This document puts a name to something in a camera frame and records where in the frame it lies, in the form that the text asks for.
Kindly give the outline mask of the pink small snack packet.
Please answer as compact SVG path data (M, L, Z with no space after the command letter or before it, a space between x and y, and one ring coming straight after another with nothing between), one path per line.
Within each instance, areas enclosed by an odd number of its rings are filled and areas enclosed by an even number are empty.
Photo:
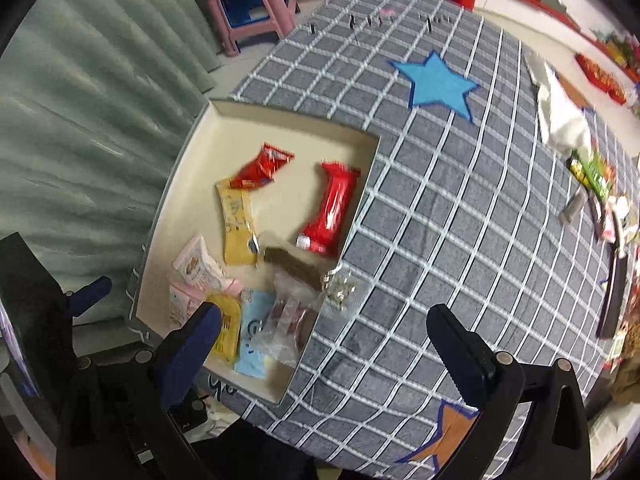
M169 283L169 318L175 328L183 326L205 301L206 293L187 284Z

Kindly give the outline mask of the pink white snack packet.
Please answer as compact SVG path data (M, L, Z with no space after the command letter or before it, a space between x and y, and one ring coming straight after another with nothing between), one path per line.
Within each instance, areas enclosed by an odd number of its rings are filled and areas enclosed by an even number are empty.
M227 275L220 264L210 255L204 236L195 235L175 258L172 267L189 286L203 292L222 292L239 296L243 285Z

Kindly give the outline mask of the yellow rice cracker packet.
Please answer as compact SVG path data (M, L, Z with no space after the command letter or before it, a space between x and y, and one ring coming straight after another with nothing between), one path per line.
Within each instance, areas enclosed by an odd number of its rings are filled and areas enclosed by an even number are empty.
M210 292L206 300L218 307L221 314L220 333L209 354L232 365L238 356L241 329L241 303L236 297Z

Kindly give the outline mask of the gold snack packet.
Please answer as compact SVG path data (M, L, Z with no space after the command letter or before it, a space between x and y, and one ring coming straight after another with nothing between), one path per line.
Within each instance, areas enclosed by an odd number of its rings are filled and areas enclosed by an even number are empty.
M216 183L224 222L224 263L227 266L254 266L258 245L250 192L232 188L229 179Z

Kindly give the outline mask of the light blue snack packet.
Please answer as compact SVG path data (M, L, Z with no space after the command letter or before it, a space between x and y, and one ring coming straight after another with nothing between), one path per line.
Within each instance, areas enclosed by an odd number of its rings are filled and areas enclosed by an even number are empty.
M241 292L240 299L241 328L234 370L248 377L262 379L266 376L265 359L262 352L253 346L252 339L267 322L276 296L246 288Z

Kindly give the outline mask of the clear brown bar packet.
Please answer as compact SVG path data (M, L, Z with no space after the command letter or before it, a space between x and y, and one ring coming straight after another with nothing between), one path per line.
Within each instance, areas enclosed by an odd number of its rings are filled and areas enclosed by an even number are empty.
M320 302L326 302L336 315L343 318L356 315L362 287L341 263L291 244L274 243L265 244L259 261L312 289Z

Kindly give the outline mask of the clear red candy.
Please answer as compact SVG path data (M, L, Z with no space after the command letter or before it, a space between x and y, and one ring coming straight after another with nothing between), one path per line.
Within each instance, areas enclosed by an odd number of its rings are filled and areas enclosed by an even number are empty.
M318 318L320 297L284 272L274 277L274 291L276 302L252 344L264 356L296 367Z

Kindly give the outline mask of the small red snack packet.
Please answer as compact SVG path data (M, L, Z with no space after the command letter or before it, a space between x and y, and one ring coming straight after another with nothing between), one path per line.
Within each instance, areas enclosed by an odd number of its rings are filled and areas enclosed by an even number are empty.
M293 160L293 153L264 143L258 154L229 181L230 188L256 190L273 181L274 174Z

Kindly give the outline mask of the long red snack bar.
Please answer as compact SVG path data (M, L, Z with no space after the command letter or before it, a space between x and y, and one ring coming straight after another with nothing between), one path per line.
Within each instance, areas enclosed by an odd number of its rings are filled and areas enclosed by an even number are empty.
M296 246L335 258L341 229L361 172L342 162L322 162L321 168L326 174L326 187L318 214L298 234Z

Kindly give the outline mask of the black red lacquer tray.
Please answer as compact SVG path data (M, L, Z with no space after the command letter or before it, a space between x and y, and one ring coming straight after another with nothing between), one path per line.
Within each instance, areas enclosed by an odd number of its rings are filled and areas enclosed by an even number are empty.
M616 248L611 252L610 274L597 327L599 339L612 339L620 322L628 270L628 254L625 249Z

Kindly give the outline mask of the cream cardboard box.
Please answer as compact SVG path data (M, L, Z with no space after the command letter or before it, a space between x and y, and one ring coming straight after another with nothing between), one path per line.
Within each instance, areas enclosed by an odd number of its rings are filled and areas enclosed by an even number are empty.
M337 237L344 250L371 172L378 137L326 119L233 101L214 101L204 108L178 155L160 199L146 251L134 282L129 323L144 340L159 344L177 327L170 288L180 282L174 262L201 236L211 255L229 276L250 292L270 292L278 266L265 260L230 266L224 258L224 213L216 185L234 176L262 148L282 148L293 159L272 182L248 194L247 212L255 242L262 249L279 247L288 268L313 266L320 278L318 308L342 320L352 315L363 288L338 257L326 257L296 246L303 229L322 216L329 177L322 166L339 162L360 176Z

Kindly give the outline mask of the pink mochi snack bag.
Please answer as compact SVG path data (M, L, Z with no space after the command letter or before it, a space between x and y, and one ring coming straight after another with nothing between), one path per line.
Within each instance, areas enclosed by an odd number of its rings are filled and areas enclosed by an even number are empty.
M593 192L590 192L588 204L596 239L599 242L615 244L617 235L610 203L607 200L599 200Z

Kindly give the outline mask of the clear grey stick packet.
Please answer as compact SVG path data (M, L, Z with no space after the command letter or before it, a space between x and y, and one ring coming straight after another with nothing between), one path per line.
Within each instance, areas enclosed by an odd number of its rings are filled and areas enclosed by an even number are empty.
M584 188L578 188L570 200L567 202L565 207L560 213L560 220L563 224L567 226L571 224L574 219L580 214L582 208L585 207L585 204L588 200L588 193Z

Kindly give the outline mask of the green snack bag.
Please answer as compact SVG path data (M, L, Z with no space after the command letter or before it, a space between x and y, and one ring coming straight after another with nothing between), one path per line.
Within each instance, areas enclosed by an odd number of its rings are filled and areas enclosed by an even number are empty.
M594 151L590 157L582 157L577 150L573 150L567 166L572 175L592 191L600 202L606 202L613 193L615 169L600 152Z

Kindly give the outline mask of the pink plastic stool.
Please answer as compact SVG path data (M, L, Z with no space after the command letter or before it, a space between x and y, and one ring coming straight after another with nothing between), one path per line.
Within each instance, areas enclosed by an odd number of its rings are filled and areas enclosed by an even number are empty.
M276 34L283 39L294 29L297 0L207 0L222 48L227 56L240 54L240 43Z

